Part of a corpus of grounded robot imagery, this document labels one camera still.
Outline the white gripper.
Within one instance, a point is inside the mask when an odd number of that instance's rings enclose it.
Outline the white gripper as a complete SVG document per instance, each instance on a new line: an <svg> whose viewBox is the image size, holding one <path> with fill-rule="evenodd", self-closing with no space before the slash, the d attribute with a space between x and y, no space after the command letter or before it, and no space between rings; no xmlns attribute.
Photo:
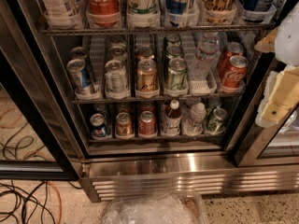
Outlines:
<svg viewBox="0 0 299 224"><path fill-rule="evenodd" d="M257 42L254 48L262 53L275 51L278 28ZM255 123L263 128L278 124L299 103L299 67L287 67L282 72L271 71L266 80L263 99Z"/></svg>

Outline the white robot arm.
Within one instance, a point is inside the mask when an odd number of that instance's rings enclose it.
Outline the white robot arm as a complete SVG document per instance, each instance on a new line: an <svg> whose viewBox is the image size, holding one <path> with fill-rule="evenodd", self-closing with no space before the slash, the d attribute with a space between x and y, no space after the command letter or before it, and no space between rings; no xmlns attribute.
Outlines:
<svg viewBox="0 0 299 224"><path fill-rule="evenodd" d="M274 52L286 64L281 72L271 71L263 91L255 123L263 128L278 124L299 103L299 2L281 22L254 47Z"/></svg>

